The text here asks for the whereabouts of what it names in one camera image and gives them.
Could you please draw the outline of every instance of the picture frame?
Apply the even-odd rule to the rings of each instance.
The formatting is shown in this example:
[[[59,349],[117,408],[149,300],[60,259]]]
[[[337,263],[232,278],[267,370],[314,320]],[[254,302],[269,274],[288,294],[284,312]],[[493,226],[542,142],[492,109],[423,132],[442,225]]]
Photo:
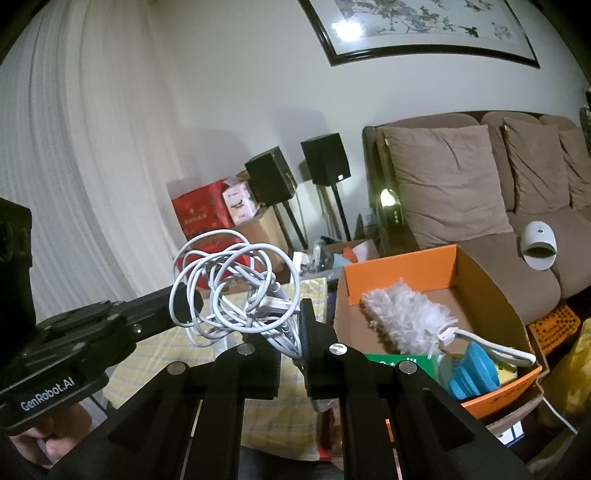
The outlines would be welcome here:
[[[508,0],[299,0],[331,66],[418,53],[540,68]]]

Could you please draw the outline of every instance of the green box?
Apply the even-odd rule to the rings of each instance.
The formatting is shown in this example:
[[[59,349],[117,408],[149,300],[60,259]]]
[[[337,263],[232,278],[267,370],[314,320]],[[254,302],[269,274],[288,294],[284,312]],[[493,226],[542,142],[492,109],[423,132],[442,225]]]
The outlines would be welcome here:
[[[436,365],[437,365],[437,357],[438,355],[433,355],[429,358],[427,355],[371,355],[366,354],[367,358],[369,358],[372,362],[377,362],[379,364],[386,364],[386,365],[396,365],[398,362],[402,360],[410,360],[415,362],[418,366],[420,366],[425,372],[429,374],[429,376],[437,381],[436,375]]]

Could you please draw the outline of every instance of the yellow bag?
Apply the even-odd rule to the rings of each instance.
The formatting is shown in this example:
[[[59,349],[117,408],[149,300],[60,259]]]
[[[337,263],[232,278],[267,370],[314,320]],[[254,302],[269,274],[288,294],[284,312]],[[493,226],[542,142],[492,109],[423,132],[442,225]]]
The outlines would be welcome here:
[[[583,322],[581,335],[573,349],[542,383],[546,399],[563,416],[582,416],[591,398],[591,319]],[[540,420],[549,426],[562,425],[544,404]]]

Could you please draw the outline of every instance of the beige pillow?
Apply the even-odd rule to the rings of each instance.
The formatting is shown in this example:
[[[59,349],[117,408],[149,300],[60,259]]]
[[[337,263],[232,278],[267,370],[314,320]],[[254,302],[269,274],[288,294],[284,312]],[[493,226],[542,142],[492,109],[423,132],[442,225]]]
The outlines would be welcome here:
[[[591,205],[591,158],[585,135],[580,128],[574,128],[558,132],[558,137],[564,150],[570,206],[579,210]]]
[[[568,206],[558,127],[505,118],[503,137],[515,180],[515,213],[536,215]]]
[[[388,127],[383,135],[421,248],[513,231],[486,125]]]

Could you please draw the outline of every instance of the black speaker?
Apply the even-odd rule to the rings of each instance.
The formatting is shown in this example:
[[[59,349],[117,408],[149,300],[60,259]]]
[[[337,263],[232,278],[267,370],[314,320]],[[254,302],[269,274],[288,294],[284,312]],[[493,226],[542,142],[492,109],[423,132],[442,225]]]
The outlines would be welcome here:
[[[257,200],[268,206],[286,202],[296,192],[296,181],[279,147],[247,161],[246,170]]]
[[[339,134],[322,135],[301,143],[314,185],[330,187],[351,176]]]

